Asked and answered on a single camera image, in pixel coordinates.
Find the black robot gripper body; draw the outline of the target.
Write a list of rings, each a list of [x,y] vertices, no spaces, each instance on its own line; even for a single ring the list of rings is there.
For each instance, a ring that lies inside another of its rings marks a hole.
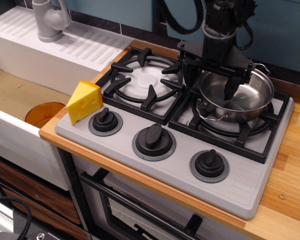
[[[237,27],[227,34],[215,31],[207,24],[202,25],[204,38],[202,41],[181,41],[177,47],[182,62],[184,59],[200,61],[203,71],[222,75],[227,78],[241,77],[242,83],[250,81],[255,64],[239,52],[237,43]]]

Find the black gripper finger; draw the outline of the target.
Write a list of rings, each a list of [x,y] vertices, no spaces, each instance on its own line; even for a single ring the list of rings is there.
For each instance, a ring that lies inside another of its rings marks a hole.
[[[203,73],[201,62],[194,59],[183,59],[182,73],[185,84],[192,87]]]
[[[224,87],[224,100],[230,100],[237,92],[242,78],[240,76],[229,77]]]

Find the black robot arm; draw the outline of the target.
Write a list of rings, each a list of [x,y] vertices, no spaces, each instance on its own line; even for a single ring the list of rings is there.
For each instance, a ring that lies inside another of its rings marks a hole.
[[[202,41],[179,42],[182,70],[187,85],[192,85],[200,69],[227,77],[224,98],[230,100],[240,85],[249,83],[255,63],[245,57],[237,45],[237,30],[244,27],[250,36],[253,32],[247,20],[255,14],[253,0],[196,1]]]

